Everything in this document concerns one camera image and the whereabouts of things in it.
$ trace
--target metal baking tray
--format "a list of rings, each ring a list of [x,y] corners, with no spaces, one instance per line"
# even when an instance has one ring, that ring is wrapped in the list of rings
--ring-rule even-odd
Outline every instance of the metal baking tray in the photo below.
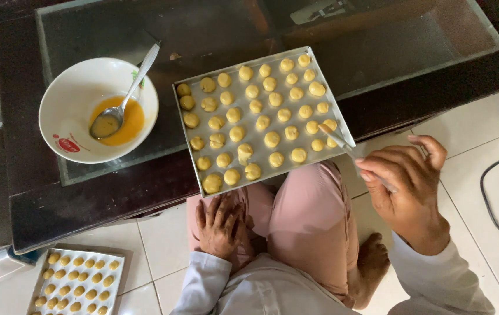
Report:
[[[301,54],[306,53],[310,56],[311,62],[307,67],[301,67],[298,64],[297,59]],[[292,61],[294,61],[294,68],[288,72],[283,71],[279,68],[281,60],[283,60],[284,58],[290,58]],[[272,92],[267,92],[263,88],[263,80],[265,78],[260,76],[259,68],[262,64],[265,63],[271,66],[270,77],[274,77],[275,79],[277,79],[277,86],[273,92],[281,93],[284,99],[283,103],[279,107],[274,107],[269,104],[268,96]],[[253,70],[253,77],[249,81],[244,81],[239,78],[238,71],[242,66],[248,66]],[[316,73],[316,77],[313,81],[308,82],[304,80],[303,76],[306,69],[313,69]],[[226,72],[230,75],[232,79],[232,84],[230,86],[221,87],[220,85],[218,85],[217,77],[221,72]],[[294,72],[298,75],[298,82],[293,85],[290,85],[286,82],[286,77],[291,72]],[[204,77],[211,77],[215,81],[217,86],[216,90],[211,93],[205,93],[201,90],[201,88],[199,87],[199,82]],[[309,93],[308,87],[310,83],[314,81],[322,83],[325,86],[326,93],[322,97],[316,97]],[[191,89],[191,95],[195,99],[195,106],[190,111],[185,111],[179,105],[179,97],[177,96],[176,86],[181,83],[189,85]],[[261,110],[261,113],[258,114],[254,114],[249,110],[249,103],[253,99],[246,97],[246,87],[250,84],[257,85],[257,87],[259,88],[259,96],[255,99],[261,101],[261,103],[263,104],[263,109]],[[289,91],[293,87],[300,87],[302,90],[304,90],[304,97],[297,101],[292,100],[289,97]],[[324,149],[320,152],[315,152],[312,150],[311,143],[314,139],[321,139],[325,143],[327,141],[327,136],[323,134],[321,130],[316,134],[309,134],[306,131],[306,123],[310,120],[316,120],[318,123],[322,123],[327,118],[334,119],[335,121],[337,121],[337,130],[335,132],[339,136],[342,136],[348,144],[353,147],[355,146],[353,137],[351,136],[343,115],[341,114],[341,111],[337,106],[335,97],[333,96],[333,93],[331,92],[331,89],[329,88],[329,85],[327,84],[327,81],[323,76],[323,73],[317,63],[312,48],[309,46],[288,50],[286,52],[274,55],[269,55],[267,57],[262,57],[253,61],[240,63],[235,66],[181,80],[174,83],[173,89],[175,92],[176,104],[180,117],[183,118],[184,114],[191,112],[197,114],[200,119],[199,125],[196,128],[187,128],[183,121],[182,127],[188,144],[190,139],[196,136],[201,137],[205,142],[204,148],[200,151],[195,151],[191,148],[190,145],[188,145],[189,153],[191,154],[191,160],[193,162],[193,167],[195,169],[195,173],[197,174],[199,189],[201,190],[201,194],[203,197],[218,195],[255,182],[263,181],[264,179],[271,178],[276,175],[289,172],[304,165],[313,164],[343,154],[344,151],[340,147],[331,148],[327,145],[325,145]],[[224,91],[230,91],[234,94],[234,103],[230,105],[221,104],[220,94]],[[201,107],[201,101],[205,97],[214,97],[217,100],[219,105],[216,111],[208,113],[203,110],[203,108]],[[317,104],[324,101],[329,104],[329,111],[325,114],[322,114],[317,111]],[[312,116],[307,119],[303,119],[298,115],[298,110],[302,105],[305,104],[310,105],[313,109]],[[242,118],[237,123],[228,122],[228,120],[226,119],[226,112],[232,107],[238,107],[240,112],[242,113]],[[277,111],[281,108],[288,108],[292,112],[292,117],[287,122],[281,122],[277,118]],[[211,129],[208,125],[209,118],[215,115],[222,116],[226,122],[219,131]],[[260,115],[267,115],[271,119],[271,125],[269,125],[269,127],[267,127],[267,129],[263,131],[258,131],[255,127],[256,120]],[[233,142],[229,138],[230,129],[235,125],[243,126],[246,132],[244,139],[237,143]],[[295,125],[298,129],[299,136],[296,140],[287,140],[285,137],[284,129],[289,125]],[[276,131],[281,138],[279,145],[275,148],[269,148],[264,143],[265,134],[270,131]],[[209,146],[209,136],[217,132],[220,132],[225,136],[226,142],[222,148],[214,149]],[[244,173],[245,167],[243,165],[240,165],[240,163],[238,162],[237,148],[239,145],[245,143],[250,144],[253,148],[253,155],[248,160],[248,163],[253,162],[261,168],[261,177],[255,181],[246,179]],[[302,147],[308,154],[306,161],[304,161],[303,163],[294,162],[290,158],[292,149],[297,147]],[[280,152],[284,156],[284,163],[278,168],[272,167],[268,161],[269,155],[275,151]],[[216,159],[218,154],[221,153],[228,153],[230,155],[232,162],[226,168],[219,168],[217,166]],[[211,167],[205,171],[199,171],[197,169],[197,166],[195,165],[195,161],[197,161],[197,159],[201,156],[207,156],[212,163]],[[227,185],[227,183],[224,182],[223,178],[224,172],[230,168],[236,169],[240,174],[240,181],[238,181],[234,186]],[[203,190],[203,186],[201,183],[206,176],[212,173],[217,174],[222,179],[223,185],[218,193],[207,194]]]
[[[61,257],[57,262],[50,264],[49,256],[53,253],[59,253]],[[61,258],[63,258],[64,256],[69,256],[71,260],[68,265],[61,266],[60,261]],[[73,260],[77,257],[82,257],[84,259],[84,262],[80,266],[75,266],[73,264]],[[105,261],[105,265],[101,269],[96,269],[95,267],[87,268],[85,266],[85,262],[89,259],[93,259],[95,262],[103,260]],[[113,261],[119,262],[119,267],[116,268],[115,270],[109,269],[109,264]],[[30,301],[27,314],[34,314],[35,312],[40,312],[41,314],[52,313],[52,314],[63,314],[63,315],[64,314],[90,315],[90,313],[86,311],[86,308],[90,304],[96,305],[96,309],[92,312],[92,314],[99,314],[98,311],[99,309],[101,309],[101,307],[107,307],[105,315],[117,314],[114,306],[124,265],[125,265],[125,258],[123,257],[123,255],[120,254],[105,254],[98,252],[73,251],[70,249],[50,248],[47,252],[45,261],[43,262],[43,267],[41,269],[41,272],[39,273],[38,281],[36,283],[36,287],[34,288],[34,293],[32,295],[32,299]],[[53,269],[55,272],[63,269],[65,270],[66,274],[60,279],[57,279],[55,276],[51,276],[48,279],[43,279],[43,272],[50,268]],[[79,279],[69,280],[68,275],[69,273],[71,273],[71,271],[74,270],[78,271],[79,274],[82,272],[87,272],[88,277],[84,281],[80,281]],[[92,276],[94,276],[97,273],[102,274],[102,280],[99,283],[93,283]],[[110,286],[105,287],[103,285],[103,282],[107,276],[113,276],[113,283]],[[54,284],[56,289],[54,292],[46,294],[44,290],[49,284]],[[66,285],[70,286],[70,291],[63,296],[59,295],[59,290]],[[76,297],[74,296],[73,292],[78,286],[83,286],[85,290],[82,293],[82,295]],[[87,299],[85,295],[92,289],[96,290],[97,295],[93,299]],[[99,295],[104,291],[109,291],[109,298],[104,301],[100,301]],[[49,301],[52,298],[57,298],[59,301],[67,299],[69,302],[61,310],[59,310],[57,306],[55,306],[54,309],[49,309],[47,308],[47,303],[43,304],[40,307],[37,307],[35,305],[35,302],[36,299],[39,297],[46,297],[47,301]],[[81,308],[79,311],[72,312],[70,310],[70,307],[75,302],[80,302]]]

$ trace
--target hand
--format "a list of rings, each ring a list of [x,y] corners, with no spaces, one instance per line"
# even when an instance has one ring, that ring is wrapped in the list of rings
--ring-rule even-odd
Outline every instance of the hand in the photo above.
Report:
[[[232,203],[232,194],[226,193],[214,197],[206,212],[202,201],[195,210],[201,250],[224,260],[228,260],[246,233],[242,205],[234,207]]]
[[[433,137],[409,136],[414,145],[428,151],[425,159],[414,146],[389,146],[357,159],[360,176],[372,197],[372,205],[393,231],[419,254],[439,254],[449,243],[449,224],[438,212],[437,189],[446,149]],[[399,191],[391,193],[374,174]]]

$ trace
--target white bowl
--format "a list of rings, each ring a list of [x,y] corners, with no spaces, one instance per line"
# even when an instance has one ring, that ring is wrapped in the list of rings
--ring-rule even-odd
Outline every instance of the white bowl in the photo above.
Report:
[[[50,84],[39,106],[39,130],[47,145],[63,158],[78,163],[103,163],[121,157],[149,135],[158,116],[158,95],[145,77],[144,87],[132,98],[141,104],[145,122],[141,131],[119,146],[104,145],[89,133],[89,119],[103,100],[127,94],[139,68],[114,58],[96,58],[66,69]]]

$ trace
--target cookie dough ball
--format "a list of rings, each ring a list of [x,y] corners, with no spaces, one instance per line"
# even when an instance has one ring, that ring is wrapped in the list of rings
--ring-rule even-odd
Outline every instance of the cookie dough ball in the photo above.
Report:
[[[71,271],[67,278],[69,278],[69,280],[75,280],[76,278],[78,278],[78,271]]]
[[[279,152],[273,152],[269,155],[269,164],[272,167],[278,168],[284,162],[284,156]]]
[[[78,281],[82,282],[84,280],[88,279],[88,273],[83,272],[82,274],[78,275]]]
[[[107,288],[113,283],[113,276],[107,276],[104,279],[103,285]]]
[[[246,87],[246,96],[249,97],[250,99],[254,99],[259,95],[259,89],[257,88],[257,85],[250,85]]]
[[[84,296],[85,298],[89,299],[89,300],[93,300],[96,295],[98,295],[98,292],[96,292],[96,290],[90,290],[88,291],[88,293],[86,293],[86,295]]]
[[[316,134],[318,132],[318,122],[315,120],[310,120],[308,123],[306,123],[306,131],[308,131],[311,134]]]
[[[265,130],[271,124],[271,119],[267,115],[261,115],[255,122],[257,130]]]
[[[57,309],[64,309],[65,307],[67,307],[68,304],[69,304],[69,300],[62,299],[59,301],[59,303],[57,303]]]
[[[327,111],[329,111],[329,104],[324,101],[321,102],[320,104],[318,104],[318,111],[322,114],[325,114]]]
[[[323,150],[323,141],[321,139],[314,139],[312,141],[312,150],[316,152]]]
[[[118,267],[119,267],[119,261],[114,260],[114,261],[112,261],[112,262],[109,264],[109,269],[110,269],[110,270],[115,270],[115,269],[117,269]]]
[[[37,307],[43,306],[43,304],[47,303],[47,297],[38,297],[36,302],[34,303]]]
[[[310,64],[310,56],[308,54],[303,54],[298,57],[298,64],[301,67],[308,67]]]
[[[267,78],[268,76],[270,76],[271,75],[271,66],[269,66],[268,64],[263,64],[259,68],[259,75],[264,77],[264,78]]]
[[[68,285],[65,285],[64,287],[62,287],[61,289],[59,289],[59,295],[64,297],[65,295],[67,295],[69,292],[71,292],[71,287],[68,286]]]
[[[230,129],[230,139],[234,142],[239,142],[241,139],[244,139],[245,135],[246,133],[244,132],[244,128],[240,125]]]
[[[248,66],[243,66],[239,71],[240,79],[248,81],[253,77],[253,70]]]
[[[269,104],[274,107],[279,107],[282,104],[282,94],[273,92],[269,94]]]
[[[304,71],[304,80],[312,81],[316,78],[316,73],[312,69]]]
[[[327,138],[327,146],[328,147],[337,147],[337,142],[335,142],[331,137]]]
[[[337,129],[337,122],[333,119],[326,119],[323,121],[331,130],[335,131]]]
[[[47,308],[48,309],[54,309],[55,305],[57,305],[57,303],[59,303],[59,299],[57,299],[56,297],[54,297],[51,300],[47,301]]]
[[[316,97],[320,97],[325,94],[325,86],[317,81],[310,83],[308,90],[312,95],[315,95]]]
[[[293,100],[299,100],[304,96],[304,90],[299,87],[293,87],[289,92],[290,98]]]
[[[99,283],[101,280],[102,280],[102,274],[101,273],[97,273],[95,275],[92,276],[92,283]]]
[[[222,187],[222,181],[218,175],[211,174],[203,179],[202,186],[203,190],[210,195],[212,193],[217,193],[220,190],[220,187]]]
[[[201,137],[198,137],[198,136],[189,140],[189,144],[191,145],[191,148],[195,151],[199,151],[200,149],[204,148],[204,146],[205,146],[203,139],[201,139]]]
[[[285,137],[287,137],[288,140],[295,140],[298,138],[298,129],[295,125],[290,125],[285,128]]]
[[[263,80],[263,88],[265,89],[265,91],[271,92],[276,87],[277,87],[277,79],[275,79],[274,77],[268,77],[265,78],[265,80]]]
[[[205,77],[201,79],[201,82],[199,82],[199,86],[205,93],[211,93],[217,88],[217,85],[210,77]]]
[[[246,178],[251,181],[261,177],[261,169],[255,163],[249,163],[244,169],[244,173],[246,173]]]
[[[98,315],[106,315],[107,311],[108,311],[108,307],[104,305],[98,309]]]
[[[277,118],[279,118],[279,120],[282,122],[288,121],[291,116],[292,113],[288,108],[281,108],[279,111],[277,111]]]
[[[220,93],[220,102],[225,105],[230,105],[234,102],[234,94],[230,91]]]
[[[248,165],[247,160],[253,155],[253,149],[251,145],[244,143],[238,146],[238,161],[241,165]]]
[[[290,154],[290,158],[292,161],[295,161],[297,163],[302,163],[303,161],[306,160],[306,151],[304,151],[303,148],[297,147],[294,150],[292,150],[292,153]]]
[[[92,266],[95,264],[96,262],[93,260],[93,259],[88,259],[84,265],[86,266],[86,268],[92,268]]]
[[[221,153],[217,156],[217,165],[221,168],[225,168],[230,164],[230,155],[228,153]]]
[[[226,119],[231,123],[237,123],[240,121],[240,110],[237,107],[231,108],[226,112]]]
[[[230,186],[236,185],[240,180],[240,173],[235,169],[229,169],[224,173],[224,182]]]
[[[45,290],[43,290],[43,293],[45,293],[45,294],[51,294],[51,293],[55,292],[56,288],[57,287],[55,287],[54,284],[49,284],[48,286],[45,287]]]
[[[296,82],[298,82],[298,75],[294,74],[294,73],[289,73],[287,75],[287,83],[288,84],[295,84]]]
[[[263,109],[263,104],[258,100],[253,100],[250,102],[249,107],[252,113],[257,114],[261,112],[261,109]]]
[[[84,293],[84,287],[79,285],[76,287],[76,289],[72,292],[72,295],[75,297],[79,297]]]
[[[84,263],[84,258],[82,257],[77,257],[72,261],[72,264],[75,265],[76,267],[82,265],[83,263]]]
[[[214,99],[214,97],[205,97],[201,101],[201,107],[203,107],[203,109],[205,111],[208,111],[208,112],[216,111],[217,106],[218,106],[218,103],[217,103],[217,100]]]
[[[49,279],[55,274],[55,270],[49,268],[43,273],[43,279]]]
[[[290,70],[292,70],[292,68],[294,68],[294,61],[292,61],[291,59],[288,59],[288,58],[284,58],[281,61],[280,68],[281,68],[281,70],[284,70],[284,71],[290,71]]]
[[[279,137],[278,133],[276,133],[274,131],[270,131],[265,135],[264,141],[265,141],[266,146],[276,147],[279,145],[279,142],[281,141],[281,137]]]
[[[191,95],[186,95],[179,99],[179,105],[186,111],[190,111],[195,106],[195,100]]]
[[[86,311],[89,313],[89,314],[92,314],[95,310],[96,310],[96,304],[90,304],[88,305],[88,307],[86,307]]]
[[[102,293],[100,293],[100,295],[98,296],[98,300],[100,301],[105,301],[109,298],[109,291],[104,291]]]
[[[82,304],[80,304],[80,302],[75,302],[71,305],[71,307],[69,309],[71,310],[71,312],[77,312],[77,311],[80,311],[81,307],[82,307]]]
[[[209,127],[211,127],[211,129],[219,130],[220,128],[222,128],[222,126],[224,126],[224,124],[224,118],[220,116],[212,116],[209,119]]]
[[[195,128],[199,125],[199,116],[195,113],[187,113],[183,116],[183,123],[189,128]]]
[[[202,156],[195,161],[195,165],[197,165],[197,169],[199,170],[207,170],[211,167],[211,161],[208,157]]]
[[[302,105],[298,110],[298,115],[302,118],[310,118],[312,116],[314,110],[310,105]]]
[[[224,146],[226,139],[222,133],[213,133],[209,137],[209,145],[212,148],[221,148]]]
[[[59,261],[59,263],[61,264],[61,266],[66,266],[69,264],[69,262],[71,262],[71,257],[69,256],[64,256],[63,258],[61,258],[61,260]]]
[[[66,274],[67,274],[67,272],[64,269],[61,269],[55,273],[55,277],[57,279],[60,279],[60,278],[64,277],[64,275],[66,275]]]
[[[178,85],[178,87],[176,87],[176,92],[180,98],[186,95],[191,95],[191,89],[189,88],[189,85],[185,83]]]
[[[56,263],[59,258],[61,258],[61,254],[60,253],[53,253],[51,255],[49,255],[49,258],[47,259],[47,261],[49,261],[49,263]]]
[[[217,82],[221,87],[227,88],[232,83],[232,79],[230,79],[230,75],[228,75],[228,73],[221,72],[220,75],[218,75]]]

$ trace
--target dark wooden table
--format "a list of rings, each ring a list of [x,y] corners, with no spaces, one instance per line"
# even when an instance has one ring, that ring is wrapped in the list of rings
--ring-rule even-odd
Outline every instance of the dark wooden table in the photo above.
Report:
[[[56,155],[44,143],[37,122],[45,85],[33,16],[34,9],[61,2],[65,0],[0,0],[0,92],[17,253],[164,209],[198,193],[187,150],[61,186]],[[190,5],[189,1],[163,2]],[[477,2],[499,32],[499,0]],[[267,28],[270,17],[262,2],[246,3],[256,26]],[[297,45],[301,38],[294,34],[293,40]],[[498,91],[499,51],[343,99],[338,105],[351,134],[360,142]]]

